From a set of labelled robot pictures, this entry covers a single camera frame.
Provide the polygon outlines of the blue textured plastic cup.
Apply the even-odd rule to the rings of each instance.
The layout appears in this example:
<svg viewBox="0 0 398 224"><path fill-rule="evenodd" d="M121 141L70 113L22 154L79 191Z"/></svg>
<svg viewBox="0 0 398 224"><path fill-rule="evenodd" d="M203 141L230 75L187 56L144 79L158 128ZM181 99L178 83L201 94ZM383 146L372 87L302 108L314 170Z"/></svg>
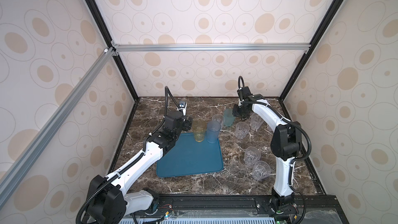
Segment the blue textured plastic cup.
<svg viewBox="0 0 398 224"><path fill-rule="evenodd" d="M213 144L218 140L221 124L215 120L207 123L206 140Z"/></svg>

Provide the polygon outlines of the yellow plastic cup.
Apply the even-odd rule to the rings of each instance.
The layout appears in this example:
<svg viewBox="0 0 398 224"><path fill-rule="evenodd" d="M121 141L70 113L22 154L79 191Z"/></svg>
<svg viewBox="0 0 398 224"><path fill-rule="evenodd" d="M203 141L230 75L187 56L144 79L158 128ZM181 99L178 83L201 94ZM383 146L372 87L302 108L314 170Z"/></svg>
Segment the yellow plastic cup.
<svg viewBox="0 0 398 224"><path fill-rule="evenodd" d="M194 139L197 142L202 142L205 139L206 132L206 122L201 119L195 119L192 124L192 132L194 135Z"/></svg>

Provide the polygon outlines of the teal plastic tray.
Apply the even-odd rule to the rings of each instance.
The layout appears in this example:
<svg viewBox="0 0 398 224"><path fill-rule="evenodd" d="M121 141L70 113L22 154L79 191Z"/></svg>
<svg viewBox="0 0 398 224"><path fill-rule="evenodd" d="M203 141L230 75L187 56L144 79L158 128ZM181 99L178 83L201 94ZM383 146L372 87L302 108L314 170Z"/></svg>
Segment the teal plastic tray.
<svg viewBox="0 0 398 224"><path fill-rule="evenodd" d="M224 169L219 140L197 142L193 133L180 135L176 145L159 161L156 174L160 178L220 172Z"/></svg>

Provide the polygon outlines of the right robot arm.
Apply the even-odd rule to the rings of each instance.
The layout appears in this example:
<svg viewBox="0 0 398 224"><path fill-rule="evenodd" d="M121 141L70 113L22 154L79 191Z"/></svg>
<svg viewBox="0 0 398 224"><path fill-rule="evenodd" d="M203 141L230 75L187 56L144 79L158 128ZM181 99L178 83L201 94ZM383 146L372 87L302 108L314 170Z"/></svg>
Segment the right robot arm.
<svg viewBox="0 0 398 224"><path fill-rule="evenodd" d="M275 213L280 213L294 203L298 192L293 187L294 165L309 157L311 140L297 121L282 116L262 95L252 94L242 76L238 78L237 94L239 103L233 106L233 116L245 120L255 113L273 130L271 151L276 157L276 178L270 205Z"/></svg>

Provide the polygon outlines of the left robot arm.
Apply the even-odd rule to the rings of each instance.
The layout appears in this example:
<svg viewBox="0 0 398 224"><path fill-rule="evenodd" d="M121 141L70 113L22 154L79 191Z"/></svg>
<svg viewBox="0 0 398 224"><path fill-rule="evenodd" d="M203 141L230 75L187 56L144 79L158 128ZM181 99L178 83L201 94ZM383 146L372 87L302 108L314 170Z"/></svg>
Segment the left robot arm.
<svg viewBox="0 0 398 224"><path fill-rule="evenodd" d="M143 149L128 162L105 177L100 175L90 182L85 203L77 213L75 222L83 224L83 215L93 218L95 224L117 224L127 214L149 210L154 195L149 190L130 194L128 190L154 163L166 155L179 139L182 131L189 131L192 118L184 110L167 113L161 130L152 132Z"/></svg>

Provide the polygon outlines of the green textured plastic cup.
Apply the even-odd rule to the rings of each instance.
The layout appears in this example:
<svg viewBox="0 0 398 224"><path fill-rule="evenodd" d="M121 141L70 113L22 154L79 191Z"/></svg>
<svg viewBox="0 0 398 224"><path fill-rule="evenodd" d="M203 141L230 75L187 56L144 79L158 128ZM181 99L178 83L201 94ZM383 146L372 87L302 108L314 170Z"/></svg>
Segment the green textured plastic cup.
<svg viewBox="0 0 398 224"><path fill-rule="evenodd" d="M233 115L233 110L231 108L226 108L223 112L224 126L230 127L235 121L235 116Z"/></svg>

